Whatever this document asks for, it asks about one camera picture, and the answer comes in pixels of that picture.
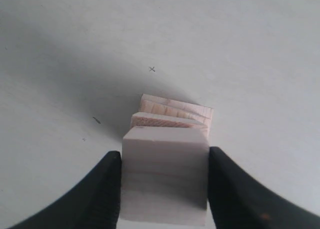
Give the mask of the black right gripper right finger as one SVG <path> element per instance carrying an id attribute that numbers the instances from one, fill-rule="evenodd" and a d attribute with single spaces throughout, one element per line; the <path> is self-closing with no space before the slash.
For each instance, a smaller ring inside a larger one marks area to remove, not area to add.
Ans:
<path id="1" fill-rule="evenodd" d="M 208 156 L 208 202 L 218 229 L 318 229 L 319 216 L 274 193 L 219 147 Z"/>

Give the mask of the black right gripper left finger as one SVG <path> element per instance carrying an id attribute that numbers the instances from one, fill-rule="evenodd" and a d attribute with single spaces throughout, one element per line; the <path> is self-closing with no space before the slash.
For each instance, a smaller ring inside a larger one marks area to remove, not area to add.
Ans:
<path id="1" fill-rule="evenodd" d="M 115 229 L 120 214 L 122 160 L 108 152 L 71 190 L 14 229 Z"/>

